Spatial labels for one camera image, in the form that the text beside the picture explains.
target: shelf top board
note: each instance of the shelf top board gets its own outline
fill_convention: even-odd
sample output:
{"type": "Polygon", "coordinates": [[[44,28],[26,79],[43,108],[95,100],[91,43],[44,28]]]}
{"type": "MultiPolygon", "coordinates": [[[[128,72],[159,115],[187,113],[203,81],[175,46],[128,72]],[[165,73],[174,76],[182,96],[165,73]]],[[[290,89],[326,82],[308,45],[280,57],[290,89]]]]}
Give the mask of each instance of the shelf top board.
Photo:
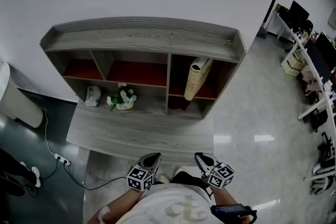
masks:
{"type": "MultiPolygon", "coordinates": [[[[169,19],[170,24],[165,21],[164,26],[159,19],[156,19],[157,22],[152,19],[149,23],[148,17],[137,19],[143,20],[143,23],[123,21],[117,25],[118,20],[123,19],[115,18],[112,23],[105,24],[104,21],[99,21],[98,24],[95,19],[79,21],[78,25],[73,22],[55,26],[44,36],[41,46],[45,52],[134,50],[239,62],[237,48],[234,48],[234,39],[238,32],[236,29],[179,19],[169,19]]],[[[239,46],[242,46],[239,50],[246,50],[242,41],[239,46]]]]}

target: computer monitor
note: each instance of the computer monitor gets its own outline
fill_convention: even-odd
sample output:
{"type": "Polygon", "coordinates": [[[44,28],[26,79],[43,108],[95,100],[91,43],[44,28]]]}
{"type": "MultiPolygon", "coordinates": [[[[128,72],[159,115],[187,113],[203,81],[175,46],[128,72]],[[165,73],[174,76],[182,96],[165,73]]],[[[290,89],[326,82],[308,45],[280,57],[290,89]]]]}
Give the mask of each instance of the computer monitor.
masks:
{"type": "Polygon", "coordinates": [[[291,22],[291,28],[296,30],[297,27],[303,27],[309,17],[309,13],[297,2],[293,1],[290,6],[288,16],[291,22]]]}
{"type": "Polygon", "coordinates": [[[315,46],[326,62],[329,70],[332,71],[336,67],[336,50],[324,33],[319,35],[315,41],[315,46]]]}

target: gray wooden bookshelf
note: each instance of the gray wooden bookshelf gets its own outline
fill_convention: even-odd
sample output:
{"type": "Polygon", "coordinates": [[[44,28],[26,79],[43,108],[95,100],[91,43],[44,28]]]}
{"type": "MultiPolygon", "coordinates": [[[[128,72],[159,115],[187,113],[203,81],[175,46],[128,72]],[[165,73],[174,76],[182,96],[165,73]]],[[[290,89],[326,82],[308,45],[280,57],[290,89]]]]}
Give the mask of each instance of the gray wooden bookshelf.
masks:
{"type": "MultiPolygon", "coordinates": [[[[145,116],[143,120],[147,125],[153,121],[173,121],[177,118],[186,121],[204,119],[246,54],[237,29],[156,17],[114,17],[56,25],[42,38],[40,45],[82,100],[77,105],[67,140],[93,150],[134,159],[142,152],[125,155],[115,153],[116,149],[103,150],[102,146],[98,147],[92,141],[84,143],[84,135],[79,136],[75,128],[85,117],[90,121],[97,115],[106,121],[113,121],[113,117],[136,121],[145,116]],[[183,95],[188,72],[196,57],[214,59],[210,73],[186,109],[176,109],[176,105],[186,102],[183,95]],[[106,96],[118,90],[118,83],[130,85],[138,99],[132,109],[111,113],[106,96]],[[94,108],[87,108],[83,103],[89,85],[97,85],[102,92],[101,101],[94,108]]],[[[106,130],[102,130],[101,125],[97,128],[104,133],[106,130]]],[[[182,139],[177,139],[176,143],[184,145],[186,141],[182,139]]],[[[207,142],[199,140],[194,149],[200,149],[204,144],[207,142]]],[[[155,146],[148,148],[151,152],[155,149],[155,146]]],[[[212,149],[211,146],[203,149],[211,152],[213,143],[212,149]]],[[[189,164],[193,161],[190,156],[177,162],[189,164]]]]}

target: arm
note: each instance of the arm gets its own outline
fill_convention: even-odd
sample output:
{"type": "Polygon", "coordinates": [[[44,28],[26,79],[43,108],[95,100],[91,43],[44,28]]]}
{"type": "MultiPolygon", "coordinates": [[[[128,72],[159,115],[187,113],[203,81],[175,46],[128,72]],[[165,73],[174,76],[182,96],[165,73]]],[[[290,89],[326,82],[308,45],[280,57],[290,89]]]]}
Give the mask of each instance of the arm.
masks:
{"type": "Polygon", "coordinates": [[[210,185],[210,189],[214,194],[216,205],[237,205],[236,200],[230,195],[226,188],[218,189],[210,185]]]}
{"type": "MultiPolygon", "coordinates": [[[[130,211],[136,205],[142,195],[142,192],[135,189],[128,190],[125,194],[121,195],[118,199],[110,202],[107,206],[110,209],[109,213],[103,215],[102,220],[104,223],[116,223],[123,215],[130,211]]],[[[98,219],[99,212],[96,212],[88,224],[100,224],[98,219]]]]}

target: flower decoration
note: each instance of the flower decoration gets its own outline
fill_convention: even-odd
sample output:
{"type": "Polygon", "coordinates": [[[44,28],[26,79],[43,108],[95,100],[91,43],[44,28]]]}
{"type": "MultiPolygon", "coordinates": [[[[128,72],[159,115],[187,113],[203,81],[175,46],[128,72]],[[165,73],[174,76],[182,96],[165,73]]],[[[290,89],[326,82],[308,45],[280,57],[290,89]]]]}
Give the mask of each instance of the flower decoration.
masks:
{"type": "Polygon", "coordinates": [[[115,96],[106,98],[107,105],[110,106],[110,111],[112,111],[117,104],[121,108],[125,107],[125,104],[131,103],[137,100],[137,96],[134,95],[134,91],[130,89],[126,83],[118,83],[119,93],[115,96]]]}

